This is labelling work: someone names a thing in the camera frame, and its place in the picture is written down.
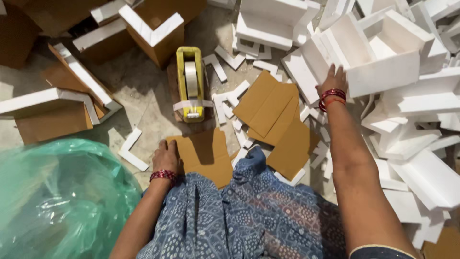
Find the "hand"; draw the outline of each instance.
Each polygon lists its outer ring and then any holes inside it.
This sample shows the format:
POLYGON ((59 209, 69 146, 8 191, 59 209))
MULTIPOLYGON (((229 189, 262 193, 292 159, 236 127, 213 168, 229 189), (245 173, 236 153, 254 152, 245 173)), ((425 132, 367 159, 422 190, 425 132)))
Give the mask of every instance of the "hand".
POLYGON ((320 97, 324 92, 330 89, 340 89, 346 93, 348 90, 348 82, 346 80, 346 72, 344 72, 343 66, 339 67, 336 74, 335 65, 332 64, 326 81, 324 81, 324 84, 316 86, 316 89, 318 90, 318 95, 320 97))
POLYGON ((160 141, 158 149, 155 150, 152 158, 153 172, 159 170, 170 170, 177 174, 178 158, 176 156, 176 141, 166 143, 166 140, 160 141))

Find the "bangle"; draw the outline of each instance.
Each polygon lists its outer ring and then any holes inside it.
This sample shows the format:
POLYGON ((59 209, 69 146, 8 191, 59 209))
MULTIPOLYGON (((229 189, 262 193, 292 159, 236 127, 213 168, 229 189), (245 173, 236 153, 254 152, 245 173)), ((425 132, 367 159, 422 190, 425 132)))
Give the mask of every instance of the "bangle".
MULTIPOLYGON (((319 109, 323 112, 326 112, 326 104, 324 103, 324 100, 326 99, 326 97, 330 96, 330 95, 335 95, 335 96, 338 96, 340 98, 342 98, 343 100, 343 104, 345 104, 345 101, 346 101, 346 94, 344 91, 340 90, 340 89, 330 89, 330 90, 327 90, 326 92, 324 92, 322 95, 321 95, 321 99, 319 101, 319 109)), ((328 105, 331 103, 331 102, 334 102, 334 101, 339 101, 338 98, 334 98, 334 99, 331 99, 332 101, 328 102, 328 105)))
POLYGON ((331 103, 335 102, 335 101, 340 102, 340 103, 342 103, 343 105, 346 105, 346 104, 345 104, 345 101, 344 101, 342 98, 339 98, 339 97, 331 97, 331 98, 328 98, 326 101, 324 101, 324 108, 325 108, 325 110, 327 110, 327 109, 328 109, 328 106, 329 106, 331 103))
POLYGON ((150 176, 150 181, 157 178, 167 178, 171 180, 171 188, 176 184, 177 179, 176 174, 173 171, 165 169, 153 172, 150 176))

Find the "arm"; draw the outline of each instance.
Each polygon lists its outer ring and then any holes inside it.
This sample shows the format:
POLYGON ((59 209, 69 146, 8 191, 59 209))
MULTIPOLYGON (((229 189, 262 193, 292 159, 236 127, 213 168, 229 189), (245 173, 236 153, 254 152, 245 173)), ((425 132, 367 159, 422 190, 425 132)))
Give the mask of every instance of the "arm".
MULTIPOLYGON (((335 66, 332 65, 318 92, 321 95, 332 88, 347 91, 343 67, 335 75, 335 66)), ((376 244, 403 250, 417 258, 401 222, 382 191, 377 165, 355 121, 345 105, 337 101, 327 106, 327 112, 331 129, 333 181, 348 253, 363 245, 376 244)))
MULTIPOLYGON (((153 157, 153 172, 165 169, 177 171, 176 142, 166 145, 162 140, 153 157)), ((116 241, 110 259, 136 258, 139 251, 149 242, 160 215, 161 205, 169 191, 171 180, 153 179, 149 188, 125 223, 116 241)))

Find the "packing tape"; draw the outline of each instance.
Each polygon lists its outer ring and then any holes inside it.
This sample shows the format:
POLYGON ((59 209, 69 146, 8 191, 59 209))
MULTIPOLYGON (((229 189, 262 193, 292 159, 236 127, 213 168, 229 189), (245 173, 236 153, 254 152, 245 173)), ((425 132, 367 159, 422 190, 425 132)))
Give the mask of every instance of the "packing tape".
POLYGON ((183 109, 185 107, 213 107, 213 102, 209 100, 185 100, 178 102, 172 106, 174 111, 183 109))
POLYGON ((198 78, 194 61, 187 61, 184 64, 185 83, 187 84, 187 95, 190 98, 198 97, 198 78))

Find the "plastic bag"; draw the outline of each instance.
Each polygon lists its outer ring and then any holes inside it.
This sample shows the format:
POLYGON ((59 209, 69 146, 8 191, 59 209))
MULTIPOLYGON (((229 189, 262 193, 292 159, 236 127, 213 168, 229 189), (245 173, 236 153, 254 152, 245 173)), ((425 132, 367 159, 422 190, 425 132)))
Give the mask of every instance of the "plastic bag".
POLYGON ((0 153, 0 258, 108 258, 141 198, 110 150, 83 139, 0 153))

